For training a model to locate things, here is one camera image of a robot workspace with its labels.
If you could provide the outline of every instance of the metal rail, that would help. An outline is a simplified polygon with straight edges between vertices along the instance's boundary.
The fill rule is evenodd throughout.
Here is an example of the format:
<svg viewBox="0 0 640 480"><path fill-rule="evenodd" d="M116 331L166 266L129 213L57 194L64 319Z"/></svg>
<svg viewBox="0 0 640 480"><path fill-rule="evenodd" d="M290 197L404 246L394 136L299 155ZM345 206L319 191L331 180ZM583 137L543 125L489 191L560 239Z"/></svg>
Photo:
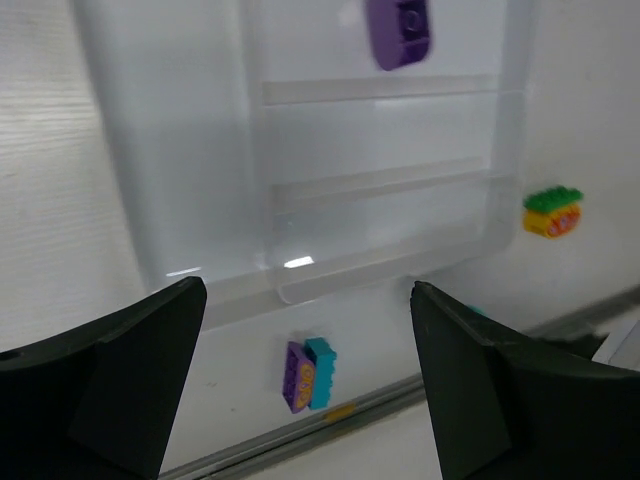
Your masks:
<svg viewBox="0 0 640 480"><path fill-rule="evenodd" d="M532 337L573 339L640 306L640 285L526 332ZM422 376L358 397L314 415L171 470L161 480L237 480L369 426L425 401Z"/></svg>

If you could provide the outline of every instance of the transparent plastic container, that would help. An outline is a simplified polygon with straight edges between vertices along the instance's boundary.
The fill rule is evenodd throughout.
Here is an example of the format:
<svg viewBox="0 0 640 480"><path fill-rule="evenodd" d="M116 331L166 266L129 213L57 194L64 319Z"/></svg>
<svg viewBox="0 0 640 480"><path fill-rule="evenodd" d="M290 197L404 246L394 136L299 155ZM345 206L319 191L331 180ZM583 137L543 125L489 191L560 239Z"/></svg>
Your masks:
<svg viewBox="0 0 640 480"><path fill-rule="evenodd" d="M508 244L536 0L430 0L391 72L368 1L74 1L149 290L228 321Z"/></svg>
<svg viewBox="0 0 640 480"><path fill-rule="evenodd" d="M282 299L491 253L520 199L533 0L435 0L428 58L386 72L365 2L262 0L247 57Z"/></svg>

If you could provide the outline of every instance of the teal lego brick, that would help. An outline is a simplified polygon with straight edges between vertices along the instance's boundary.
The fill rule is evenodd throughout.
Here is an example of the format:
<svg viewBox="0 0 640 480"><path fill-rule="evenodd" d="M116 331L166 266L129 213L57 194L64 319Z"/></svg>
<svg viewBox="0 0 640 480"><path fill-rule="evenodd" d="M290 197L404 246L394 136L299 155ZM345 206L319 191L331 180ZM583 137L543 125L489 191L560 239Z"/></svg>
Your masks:
<svg viewBox="0 0 640 480"><path fill-rule="evenodd" d="M311 410L327 408L331 399L332 377L335 372L334 363L338 354L324 338L310 338L304 344L304 351L316 366L316 378L309 408Z"/></svg>

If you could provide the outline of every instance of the purple brick with pattern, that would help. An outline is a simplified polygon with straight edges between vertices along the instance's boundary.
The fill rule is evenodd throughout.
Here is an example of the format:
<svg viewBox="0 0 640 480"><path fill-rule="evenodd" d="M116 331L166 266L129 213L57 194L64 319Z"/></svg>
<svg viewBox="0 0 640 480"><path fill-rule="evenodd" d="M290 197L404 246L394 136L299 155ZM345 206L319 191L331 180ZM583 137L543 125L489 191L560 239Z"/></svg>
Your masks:
<svg viewBox="0 0 640 480"><path fill-rule="evenodd" d="M431 50L428 0L367 0L371 48L391 71L426 58Z"/></svg>
<svg viewBox="0 0 640 480"><path fill-rule="evenodd" d="M289 342L284 366L282 395L291 413L300 413L311 401L316 367L305 355L302 345Z"/></svg>

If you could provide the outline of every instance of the green lego brick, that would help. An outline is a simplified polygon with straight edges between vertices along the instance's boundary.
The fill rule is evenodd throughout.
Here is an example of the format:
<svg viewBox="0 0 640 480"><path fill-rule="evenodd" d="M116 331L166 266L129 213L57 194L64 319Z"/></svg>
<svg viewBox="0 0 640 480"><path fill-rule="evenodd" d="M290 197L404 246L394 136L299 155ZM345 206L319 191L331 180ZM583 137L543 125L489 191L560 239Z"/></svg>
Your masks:
<svg viewBox="0 0 640 480"><path fill-rule="evenodd" d="M577 188L559 185L542 192L529 195L524 201L524 208L539 213L551 213L558 208L579 202L584 195Z"/></svg>

